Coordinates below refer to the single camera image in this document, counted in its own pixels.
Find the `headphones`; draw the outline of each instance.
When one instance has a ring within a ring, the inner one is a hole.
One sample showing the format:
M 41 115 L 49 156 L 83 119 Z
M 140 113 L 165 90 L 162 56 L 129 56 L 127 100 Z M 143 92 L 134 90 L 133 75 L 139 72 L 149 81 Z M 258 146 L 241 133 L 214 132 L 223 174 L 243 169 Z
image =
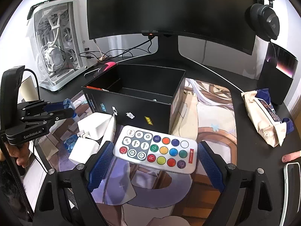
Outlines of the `headphones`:
M 255 3 L 250 8 L 251 28 L 262 40 L 277 40 L 279 36 L 280 24 L 278 16 L 273 8 L 273 1 L 268 0 L 269 5 Z

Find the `yellow sticker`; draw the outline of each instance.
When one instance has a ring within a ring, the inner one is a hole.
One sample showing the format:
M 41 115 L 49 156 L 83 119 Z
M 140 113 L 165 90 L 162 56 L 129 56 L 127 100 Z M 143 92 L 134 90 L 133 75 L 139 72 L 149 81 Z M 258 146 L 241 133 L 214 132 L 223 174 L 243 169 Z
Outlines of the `yellow sticker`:
M 147 116 L 145 116 L 146 121 L 148 122 L 149 125 L 153 126 L 153 123 L 151 122 L 151 119 Z

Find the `curved monitor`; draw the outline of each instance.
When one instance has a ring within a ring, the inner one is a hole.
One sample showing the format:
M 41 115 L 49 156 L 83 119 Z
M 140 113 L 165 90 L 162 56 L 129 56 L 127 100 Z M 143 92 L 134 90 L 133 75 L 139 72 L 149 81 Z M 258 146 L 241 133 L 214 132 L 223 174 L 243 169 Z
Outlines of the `curved monitor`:
M 210 40 L 252 54 L 246 21 L 257 0 L 87 0 L 89 38 L 159 32 Z

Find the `snack package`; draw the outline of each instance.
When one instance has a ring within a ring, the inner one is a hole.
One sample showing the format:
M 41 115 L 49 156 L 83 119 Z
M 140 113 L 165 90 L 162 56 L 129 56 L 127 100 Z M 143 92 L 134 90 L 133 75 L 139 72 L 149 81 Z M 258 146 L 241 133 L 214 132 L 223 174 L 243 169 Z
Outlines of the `snack package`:
M 289 118 L 276 115 L 271 104 L 268 89 L 261 89 L 241 94 L 248 112 L 248 116 L 260 136 L 272 147 L 280 146 L 285 136 L 294 130 L 293 122 Z

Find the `white button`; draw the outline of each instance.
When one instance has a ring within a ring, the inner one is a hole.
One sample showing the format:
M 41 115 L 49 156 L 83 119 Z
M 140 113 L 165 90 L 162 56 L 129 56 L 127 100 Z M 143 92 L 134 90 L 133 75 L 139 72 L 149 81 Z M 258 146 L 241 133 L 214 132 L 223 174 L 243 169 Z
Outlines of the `white button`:
M 145 139 L 146 141 L 150 141 L 151 138 L 152 138 L 152 135 L 151 135 L 150 133 L 144 134 L 144 139 Z
M 136 134 L 135 134 L 135 137 L 136 138 L 142 138 L 142 136 L 143 136 L 143 132 L 141 132 L 141 131 L 138 131 L 138 132 L 136 132 Z
M 143 142 L 142 144 L 141 144 L 141 149 L 143 149 L 143 150 L 147 150 L 148 148 L 149 148 L 149 144 L 148 143 L 146 143 L 146 142 Z
M 128 129 L 128 131 L 126 133 L 131 138 L 135 135 L 135 131 L 133 129 Z
M 143 160 L 146 157 L 146 154 L 141 151 L 141 152 L 138 153 L 137 156 L 138 156 L 138 159 Z
M 124 143 L 125 145 L 129 145 L 129 144 L 131 143 L 131 139 L 130 139 L 130 138 L 125 138 L 125 139 L 123 140 L 123 143 Z
M 135 139 L 133 142 L 132 142 L 132 146 L 133 147 L 138 147 L 140 145 L 140 142 L 139 142 L 139 140 L 137 140 L 137 139 Z
M 181 147 L 182 148 L 186 149 L 188 146 L 189 146 L 189 143 L 186 140 L 181 142 Z
M 130 157 L 134 157 L 136 154 L 137 154 L 137 151 L 134 149 L 130 149 L 128 151 L 128 156 L 130 156 Z

